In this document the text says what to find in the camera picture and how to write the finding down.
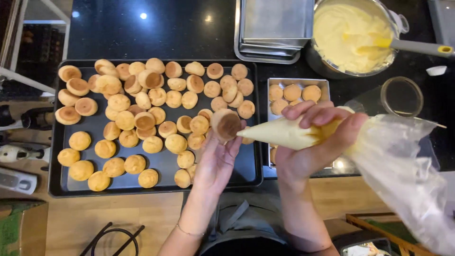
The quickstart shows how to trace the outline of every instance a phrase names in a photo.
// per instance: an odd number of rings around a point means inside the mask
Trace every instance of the piping bag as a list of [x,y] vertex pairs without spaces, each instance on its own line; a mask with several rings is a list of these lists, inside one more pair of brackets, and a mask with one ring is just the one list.
[[[301,119],[279,118],[237,135],[300,150],[324,142],[342,122],[301,129]],[[455,222],[444,213],[447,182],[431,164],[431,157],[417,157],[419,141],[435,127],[425,120],[377,115],[363,124],[356,143],[344,155],[417,240],[433,253],[452,255]]]

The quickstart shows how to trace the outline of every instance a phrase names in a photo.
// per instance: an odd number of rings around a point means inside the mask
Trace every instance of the kitchen counter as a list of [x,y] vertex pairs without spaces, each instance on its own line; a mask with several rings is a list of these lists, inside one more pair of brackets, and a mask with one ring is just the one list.
[[[430,13],[423,0],[384,0],[403,14],[410,25],[405,40],[435,42]],[[236,59],[233,50],[235,0],[74,0],[68,59]],[[445,75],[430,77],[425,69],[449,66]],[[448,126],[430,135],[441,171],[455,168],[454,62],[400,52],[386,71],[372,77],[330,80],[334,104],[343,105],[387,79],[404,76],[416,82],[424,95],[420,118]],[[258,63],[261,121],[267,120],[267,79],[322,78],[301,58],[292,65]],[[324,169],[315,177],[358,175],[355,169]],[[276,177],[264,167],[264,177]]]

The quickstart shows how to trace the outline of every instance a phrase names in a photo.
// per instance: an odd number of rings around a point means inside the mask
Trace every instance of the person's left hand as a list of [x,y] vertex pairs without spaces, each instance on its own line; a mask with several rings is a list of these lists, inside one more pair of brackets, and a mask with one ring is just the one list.
[[[242,120],[241,123],[242,129],[245,129],[247,122]],[[231,177],[241,144],[242,137],[236,137],[223,145],[211,130],[200,149],[201,159],[197,163],[192,190],[209,195],[221,195]]]

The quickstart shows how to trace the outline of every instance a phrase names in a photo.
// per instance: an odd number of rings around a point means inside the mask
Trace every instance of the bracelet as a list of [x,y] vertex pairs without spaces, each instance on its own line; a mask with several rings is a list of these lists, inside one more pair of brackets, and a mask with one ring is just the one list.
[[188,235],[188,236],[204,236],[204,235],[205,235],[205,233],[202,233],[202,234],[191,234],[191,233],[187,233],[187,232],[183,231],[183,229],[180,227],[180,225],[178,224],[179,222],[180,222],[180,220],[178,220],[176,227],[177,227],[178,229],[180,229],[180,231],[183,232],[183,233],[185,233],[186,235]]

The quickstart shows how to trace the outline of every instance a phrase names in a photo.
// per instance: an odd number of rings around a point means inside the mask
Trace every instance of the gray apron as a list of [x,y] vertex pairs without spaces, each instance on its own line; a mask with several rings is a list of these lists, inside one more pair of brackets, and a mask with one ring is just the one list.
[[280,198],[276,195],[223,193],[199,255],[218,243],[234,239],[262,237],[287,244],[280,207]]

